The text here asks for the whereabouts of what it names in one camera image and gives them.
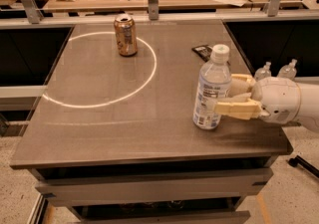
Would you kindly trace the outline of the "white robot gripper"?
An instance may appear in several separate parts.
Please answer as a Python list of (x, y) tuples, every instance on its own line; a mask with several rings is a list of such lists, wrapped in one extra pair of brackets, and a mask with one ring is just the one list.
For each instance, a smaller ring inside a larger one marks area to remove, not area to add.
[(292, 121), (300, 107), (300, 89), (290, 79), (267, 77), (258, 81), (251, 75), (232, 74), (228, 95), (235, 97), (250, 93), (252, 99), (218, 101), (214, 112), (249, 120), (260, 118), (265, 122), (286, 124)]

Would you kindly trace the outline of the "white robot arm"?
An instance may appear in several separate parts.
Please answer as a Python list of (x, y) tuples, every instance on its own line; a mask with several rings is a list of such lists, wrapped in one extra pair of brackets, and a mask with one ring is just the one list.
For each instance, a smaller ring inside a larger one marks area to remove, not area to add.
[(277, 77), (256, 82), (251, 76), (235, 74), (230, 96), (219, 99), (212, 110), (238, 119), (297, 122), (319, 132), (319, 86)]

